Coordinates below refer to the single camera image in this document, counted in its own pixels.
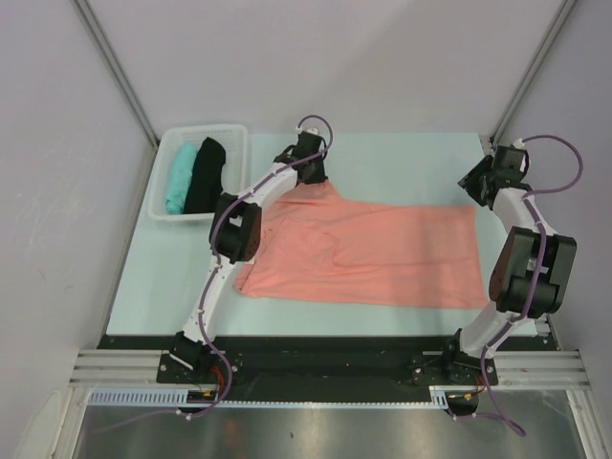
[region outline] light blue table surface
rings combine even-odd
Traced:
[[[250,136],[251,180],[263,175],[295,135]],[[483,152],[476,134],[338,134],[325,162],[339,193],[393,205],[472,205],[457,185]],[[201,292],[210,259],[209,223],[168,224],[146,214],[148,190],[127,256],[106,333],[174,335]],[[476,211],[486,290],[506,240],[501,222]],[[451,335],[477,310],[248,298],[235,291],[221,308],[219,335],[423,336]],[[533,335],[533,325],[519,335]]]

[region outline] black folded shirt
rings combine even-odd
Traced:
[[[191,185],[185,199],[185,213],[211,213],[223,192],[221,171],[226,163],[226,150],[218,141],[207,137],[202,142],[193,164]]]

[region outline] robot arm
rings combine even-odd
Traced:
[[[498,147],[459,182],[478,204],[489,206],[508,232],[490,280],[491,302],[456,336],[455,349],[470,358],[486,350],[491,359],[515,328],[556,312],[565,295],[576,241],[557,234],[544,220],[531,188],[521,183],[528,167],[526,150]]]
[[[216,338],[219,307],[242,266],[252,261],[259,248],[262,211],[298,184],[327,180],[324,152],[319,150],[322,143],[316,129],[301,131],[297,144],[277,156],[268,173],[254,186],[239,196],[221,195],[209,236],[212,257],[208,280],[183,331],[170,347],[173,360],[194,370],[199,365],[202,346]]]

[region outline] metal plate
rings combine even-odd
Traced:
[[[147,412],[143,408],[87,409],[76,459],[226,458],[585,458],[564,392],[500,393],[512,419],[528,432],[514,435],[491,420],[454,423],[442,410],[216,409],[192,420],[173,415],[94,429]],[[491,411],[483,397],[479,411]]]

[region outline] folded shirt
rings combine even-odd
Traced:
[[[300,185],[264,211],[243,295],[430,308],[487,304],[474,207],[396,207]]]
[[[176,152],[165,187],[165,211],[168,215],[183,213],[197,155],[198,149],[191,143],[183,144]]]

